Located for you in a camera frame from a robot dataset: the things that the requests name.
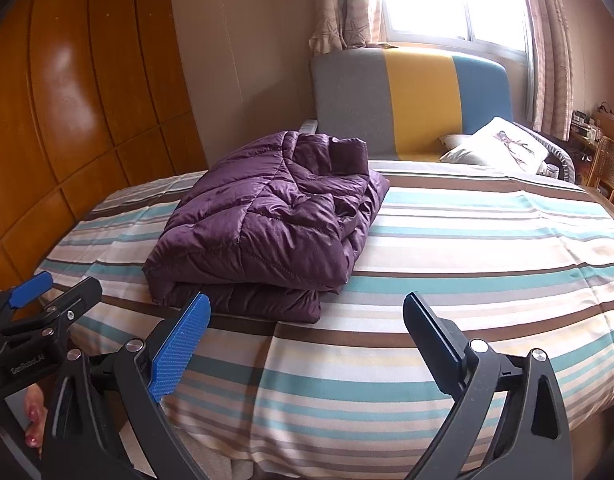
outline wooden chair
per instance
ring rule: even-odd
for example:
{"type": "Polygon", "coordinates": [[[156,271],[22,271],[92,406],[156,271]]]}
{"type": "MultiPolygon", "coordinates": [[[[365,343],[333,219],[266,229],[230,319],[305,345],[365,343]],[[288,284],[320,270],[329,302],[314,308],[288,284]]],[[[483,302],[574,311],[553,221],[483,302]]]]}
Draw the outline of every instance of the wooden chair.
{"type": "Polygon", "coordinates": [[[600,140],[591,165],[587,186],[584,186],[583,189],[593,196],[614,219],[614,140],[609,137],[603,137],[600,140]],[[598,190],[600,184],[610,188],[609,199],[598,190]]]}

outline chair backrest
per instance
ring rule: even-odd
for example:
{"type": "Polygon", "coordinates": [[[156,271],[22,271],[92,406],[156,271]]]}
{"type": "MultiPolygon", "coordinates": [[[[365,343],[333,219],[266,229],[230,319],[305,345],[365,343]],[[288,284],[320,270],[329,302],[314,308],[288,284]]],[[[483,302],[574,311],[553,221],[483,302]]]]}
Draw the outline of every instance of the chair backrest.
{"type": "Polygon", "coordinates": [[[596,155],[588,176],[588,186],[597,188],[603,182],[612,189],[610,201],[614,199],[614,140],[609,137],[600,139],[596,155]]]}
{"type": "Polygon", "coordinates": [[[498,63],[430,48],[359,48],[311,61],[319,131],[360,137],[372,158],[437,160],[438,137],[512,121],[498,63]]]}

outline purple puffer jacket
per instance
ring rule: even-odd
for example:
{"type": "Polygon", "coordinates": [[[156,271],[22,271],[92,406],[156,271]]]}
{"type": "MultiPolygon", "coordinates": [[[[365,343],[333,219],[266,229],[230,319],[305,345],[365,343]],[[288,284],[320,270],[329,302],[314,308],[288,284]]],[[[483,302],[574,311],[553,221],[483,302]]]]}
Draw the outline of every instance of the purple puffer jacket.
{"type": "Polygon", "coordinates": [[[295,322],[347,283],[389,182],[367,145],[280,132],[223,158],[187,192],[142,270],[157,304],[198,290],[214,312],[295,322]]]}

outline striped bedsheet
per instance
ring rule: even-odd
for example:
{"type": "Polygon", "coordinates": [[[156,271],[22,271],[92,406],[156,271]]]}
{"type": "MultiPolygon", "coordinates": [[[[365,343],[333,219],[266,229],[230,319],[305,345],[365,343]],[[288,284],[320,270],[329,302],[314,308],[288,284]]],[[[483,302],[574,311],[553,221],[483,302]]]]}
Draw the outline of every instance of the striped bedsheet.
{"type": "MultiPolygon", "coordinates": [[[[416,290],[499,352],[548,352],[570,427],[614,403],[614,222],[575,186],[471,166],[385,163],[391,189],[315,325],[212,316],[163,407],[204,446],[305,478],[401,479],[449,413],[402,322],[416,290]]],[[[72,327],[87,352],[146,336],[143,261],[187,174],[111,195],[40,266],[54,297],[84,276],[103,301],[72,327]]],[[[482,459],[497,394],[470,465],[482,459]]]]}

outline silver screw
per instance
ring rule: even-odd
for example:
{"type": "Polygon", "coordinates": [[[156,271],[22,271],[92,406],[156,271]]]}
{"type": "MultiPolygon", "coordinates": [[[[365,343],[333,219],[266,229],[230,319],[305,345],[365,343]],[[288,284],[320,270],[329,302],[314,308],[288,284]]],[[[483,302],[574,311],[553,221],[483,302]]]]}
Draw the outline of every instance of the silver screw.
{"type": "Polygon", "coordinates": [[[473,339],[472,341],[470,341],[469,346],[472,348],[472,350],[478,352],[479,354],[484,354],[490,347],[482,339],[473,339]]]}
{"type": "Polygon", "coordinates": [[[124,347],[130,352],[137,352],[142,348],[142,341],[140,339],[131,339],[130,341],[127,341],[124,347]]]}
{"type": "Polygon", "coordinates": [[[547,354],[541,349],[537,348],[532,352],[532,357],[537,361],[545,361],[547,359],[547,354]]]}
{"type": "Polygon", "coordinates": [[[78,350],[77,348],[72,348],[67,352],[67,359],[69,361],[75,361],[76,359],[79,359],[80,356],[80,350],[78,350]]]}

